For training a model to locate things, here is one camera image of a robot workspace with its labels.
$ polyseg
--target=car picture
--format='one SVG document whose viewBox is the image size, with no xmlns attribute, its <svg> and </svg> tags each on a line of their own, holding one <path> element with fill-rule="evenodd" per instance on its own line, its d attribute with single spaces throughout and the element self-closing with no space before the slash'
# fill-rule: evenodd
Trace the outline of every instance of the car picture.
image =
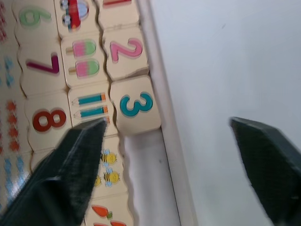
<svg viewBox="0 0 301 226">
<path fill-rule="evenodd" d="M 63 24 L 68 26 L 70 32 L 78 29 L 89 13 L 89 6 L 83 0 L 61 0 L 61 8 L 66 11 Z"/>
</svg>

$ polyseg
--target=number 7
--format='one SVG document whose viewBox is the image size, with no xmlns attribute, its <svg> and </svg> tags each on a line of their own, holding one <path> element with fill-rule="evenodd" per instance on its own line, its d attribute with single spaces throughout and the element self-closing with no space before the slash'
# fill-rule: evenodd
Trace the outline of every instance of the number 7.
<svg viewBox="0 0 301 226">
<path fill-rule="evenodd" d="M 51 74 L 58 74 L 60 72 L 59 62 L 58 62 L 58 56 L 57 53 L 51 54 L 51 66 L 43 65 L 39 62 L 35 62 L 32 60 L 26 61 L 26 66 L 28 68 L 33 68 L 40 71 L 45 71 Z"/>
</svg>

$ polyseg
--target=number puzzle piece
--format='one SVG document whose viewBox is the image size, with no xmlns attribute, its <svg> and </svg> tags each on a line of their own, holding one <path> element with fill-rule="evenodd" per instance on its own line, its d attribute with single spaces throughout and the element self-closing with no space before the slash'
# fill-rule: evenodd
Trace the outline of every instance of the number puzzle piece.
<svg viewBox="0 0 301 226">
<path fill-rule="evenodd" d="M 55 148 L 71 127 L 65 93 L 29 98 L 25 114 L 29 121 L 28 141 L 35 152 Z"/>
<path fill-rule="evenodd" d="M 0 157 L 1 172 L 1 195 L 5 209 L 11 205 L 27 179 L 31 174 L 30 170 L 31 153 L 11 154 Z"/>
<path fill-rule="evenodd" d="M 24 97 L 20 87 L 22 70 L 17 59 L 18 45 L 3 48 L 0 52 L 0 100 Z"/>
<path fill-rule="evenodd" d="M 11 7 L 12 0 L 0 0 L 0 47 L 18 46 L 14 32 L 16 20 Z"/>
<path fill-rule="evenodd" d="M 23 69 L 21 86 L 28 96 L 66 88 L 61 47 L 58 42 L 22 46 L 18 55 Z"/>
<path fill-rule="evenodd" d="M 149 65 L 142 31 L 132 27 L 103 34 L 107 71 L 112 80 L 148 74 Z"/>
<path fill-rule="evenodd" d="M 52 152 L 53 149 L 49 149 L 43 152 L 33 153 L 30 168 L 32 172 L 36 167 Z"/>
<path fill-rule="evenodd" d="M 133 226 L 127 202 L 127 193 L 91 201 L 85 216 L 86 225 Z"/>
<path fill-rule="evenodd" d="M 123 135 L 143 133 L 161 126 L 149 76 L 113 82 L 110 97 L 117 110 L 117 128 Z"/>
<path fill-rule="evenodd" d="M 20 44 L 57 40 L 53 1 L 16 0 L 13 12 L 17 19 L 16 37 Z"/>
<path fill-rule="evenodd" d="M 136 0 L 97 0 L 100 8 L 98 22 L 103 30 L 139 23 Z"/>
<path fill-rule="evenodd" d="M 29 153 L 27 139 L 28 120 L 24 113 L 25 97 L 6 96 L 0 101 L 0 140 L 4 155 Z"/>
<path fill-rule="evenodd" d="M 109 84 L 86 86 L 69 91 L 72 125 L 97 118 L 106 118 L 108 126 L 105 136 L 117 134 L 113 124 L 114 107 L 108 95 Z"/>
<path fill-rule="evenodd" d="M 76 36 L 62 41 L 62 55 L 69 87 L 107 81 L 100 34 Z"/>
<path fill-rule="evenodd" d="M 127 191 L 123 179 L 123 160 L 119 153 L 118 136 L 105 138 L 92 199 L 121 194 Z"/>
<path fill-rule="evenodd" d="M 61 37 L 99 33 L 92 0 L 55 0 L 57 27 Z"/>
</svg>

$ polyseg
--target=teal number 3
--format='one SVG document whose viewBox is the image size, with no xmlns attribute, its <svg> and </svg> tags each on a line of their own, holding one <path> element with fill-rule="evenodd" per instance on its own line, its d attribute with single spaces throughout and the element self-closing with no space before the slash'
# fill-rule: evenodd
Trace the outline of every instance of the teal number 3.
<svg viewBox="0 0 301 226">
<path fill-rule="evenodd" d="M 127 107 L 130 97 L 128 95 L 122 97 L 120 101 L 121 113 L 123 113 L 126 117 L 132 118 L 135 117 L 139 112 L 148 112 L 150 109 L 152 109 L 153 100 L 151 96 L 146 92 L 142 92 L 140 97 L 144 99 L 146 103 L 142 105 L 139 100 L 135 100 L 134 107 L 132 109 L 128 109 Z"/>
</svg>

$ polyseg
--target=ice cream picture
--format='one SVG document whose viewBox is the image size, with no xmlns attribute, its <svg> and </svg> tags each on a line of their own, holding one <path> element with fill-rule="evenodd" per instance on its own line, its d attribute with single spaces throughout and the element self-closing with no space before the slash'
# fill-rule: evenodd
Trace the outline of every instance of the ice cream picture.
<svg viewBox="0 0 301 226">
<path fill-rule="evenodd" d="M 86 79 L 95 76 L 99 72 L 97 60 L 89 59 L 77 61 L 75 67 L 69 68 L 69 74 L 76 74 L 79 79 Z"/>
<path fill-rule="evenodd" d="M 66 48 L 66 54 L 73 54 L 74 57 L 84 57 L 96 52 L 96 43 L 91 40 L 81 40 L 73 42 L 73 46 Z"/>
</svg>

